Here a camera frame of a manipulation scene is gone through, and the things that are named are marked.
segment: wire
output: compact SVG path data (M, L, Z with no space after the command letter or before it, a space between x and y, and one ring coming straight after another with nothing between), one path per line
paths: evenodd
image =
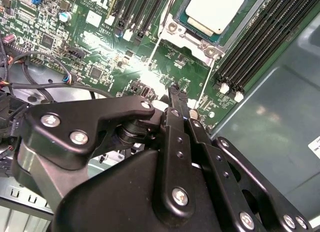
M26 79L30 82L30 84L32 85L38 85L38 83L32 78L32 76L30 75L30 72L29 72L29 69L28 69L28 66L23 63L22 64L22 71L23 71L23 74L24 76L26 77ZM49 102L49 103L52 103L54 102L54 98L52 97L52 95L46 91L45 89L38 89L38 91L43 95L43 97Z
M95 100L96 99L96 95L94 92L90 91L90 96L91 96L91 99L92 100Z
M4 66L4 80L7 81L9 76L8 58L5 50L5 44L4 44L4 41L2 40L1 35L0 35L0 50L1 50L0 54L2 54L3 66Z
M65 74L67 75L67 80L63 80L64 82L68 83L68 84L71 84L72 83L72 75L71 73L69 72L69 70L58 60L56 59L55 57L53 57L52 55L50 54L47 54L47 53L43 53L43 52L38 52L38 51L29 51L29 52L25 52L25 53L22 53L16 57L13 58L11 64L9 65L8 69L10 70L12 65L17 62L18 60L26 57L26 56L35 56L35 55L43 55L43 56L46 56L48 58L50 58L51 60L53 60L54 62L56 62L65 72Z
M166 11L165 16L164 16L164 20L162 22L162 26L164 26L164 27L166 26L167 19L168 19L168 16L169 16L169 13L170 13L172 6L174 5L174 2L175 2L175 0L170 0L170 2L168 4L168 10Z
M13 88L16 90L41 90L41 89L53 89L53 88L74 88L91 91L97 94L100 94L106 98L113 98L112 94L107 91L103 91L98 88L92 88L81 84L73 84L68 85L66 83L45 83L45 84L24 84L24 83L9 83L3 84L0 83L1 86L8 86L9 88Z

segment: blue component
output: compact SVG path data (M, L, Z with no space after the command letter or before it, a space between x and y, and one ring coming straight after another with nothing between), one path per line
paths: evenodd
M42 0L31 0L32 4L34 5L40 5L42 3Z

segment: motherboard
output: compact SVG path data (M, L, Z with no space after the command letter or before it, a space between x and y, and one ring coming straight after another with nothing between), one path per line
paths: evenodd
M0 0L0 32L8 55L47 53L115 97L165 101L178 84L210 132L319 12L319 0Z

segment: screw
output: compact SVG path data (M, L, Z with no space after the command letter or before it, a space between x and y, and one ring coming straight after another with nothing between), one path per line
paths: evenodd
M175 116L179 117L179 112L176 111L175 109L171 110L171 113L174 114Z
M142 105L142 107L144 107L146 109L150 109L151 108L150 104L148 102L145 102L145 101L142 101L141 105Z
M302 226L305 230L308 228L304 220L298 216L295 217L296 221L299 223L299 225Z
M182 159L184 157L184 154L181 151L178 151L178 153L176 153L176 156Z
M74 131L70 134L70 140L76 145L85 145L88 142L88 136L81 131Z
M287 214L283 216L285 223L292 229L296 228L294 220Z
M175 32L178 28L178 25L176 23L170 23L168 28L171 32Z
M57 127L58 125L60 125L60 122L60 119L53 114L46 114L41 117L41 123L47 127Z
M213 117L215 117L215 115L216 115L215 112L210 112L210 113L208 114L209 118L211 118L211 119L212 119Z
M174 201L180 206L186 206L189 202L186 192L180 188L174 188L172 190L172 197Z
M251 216L248 213L241 212L240 213L240 220L248 230L251 230L251 231L254 230L255 223L254 223L253 219L251 218Z
M199 124L199 122L196 121L196 120L193 121L193 124L194 124L196 127L201 127L201 125Z
M224 147L229 147L229 144L224 139L221 140L221 143Z

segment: ram slot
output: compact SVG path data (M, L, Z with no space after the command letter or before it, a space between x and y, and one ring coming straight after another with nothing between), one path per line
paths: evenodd
M291 25L283 32L275 41L272 42L273 46L270 46L264 54L261 54L259 59L247 70L248 75L243 76L237 86L243 88L246 84L257 74L258 70L263 66L263 64L272 56L272 54L280 47L280 45L287 39L287 37L294 31L301 21L305 18L313 7L320 0L307 0L304 6L299 6L299 11L291 18Z
M154 19L156 12L158 11L160 4L163 0L155 0L154 3L152 4L152 9L149 12L149 15L147 17L147 19L145 20L145 22L142 25L142 28L139 30L137 36L134 39L134 45L139 46L141 41L143 40L146 32L149 29L149 26L152 22L152 20Z
M131 13L137 4L137 1L138 0L122 0L121 10L119 13L119 21L114 30L114 33L117 36L121 36L123 34L123 31L126 27L126 22L129 20Z
M282 7L279 9L277 15L274 18L270 18L267 21L264 29L260 31L259 36L253 41L252 47L250 49L245 50L241 54L241 58L234 64L232 68L232 75L229 79L237 84L238 80L243 76L244 72L242 68L247 65L247 63L251 63L254 61L255 56L259 55L259 50L263 50L265 46L268 46L268 41L273 39L277 36L281 27L285 24L285 15L292 16L291 11L294 10L297 6L300 5L301 0L289 0L287 2L287 6Z
M239 49L239 51L237 51L237 55L232 57L232 62L229 64L227 68L223 70L224 77L232 79L238 74L238 68L244 64L243 60L250 59L248 58L248 54L252 50L257 48L257 45L261 43L264 35L270 31L270 27L272 27L272 25L277 22L277 19L279 19L282 16L282 14L292 3L294 3L294 1L295 0L281 0L275 6L273 11L265 12L266 16L264 16L263 18L262 25L258 28L256 27L257 30L254 36L246 40L246 45Z
M267 22L267 17L271 15L276 8L279 6L279 1L284 0L271 0L267 7L262 11L262 14L256 19L253 25L248 29L248 31L243 35L240 41L232 49L232 51L226 56L222 64L219 67L218 74L224 78L227 78L229 74L228 71L230 67L236 62L237 58L243 51L242 48L247 48L249 46L248 40L255 38L257 33Z
M132 31L134 31L139 26L139 23L142 22L143 17L144 17L144 13L145 13L148 5L150 4L150 1L151 0L143 0L142 6L140 7L138 13L136 14L135 19L129 25L129 28Z

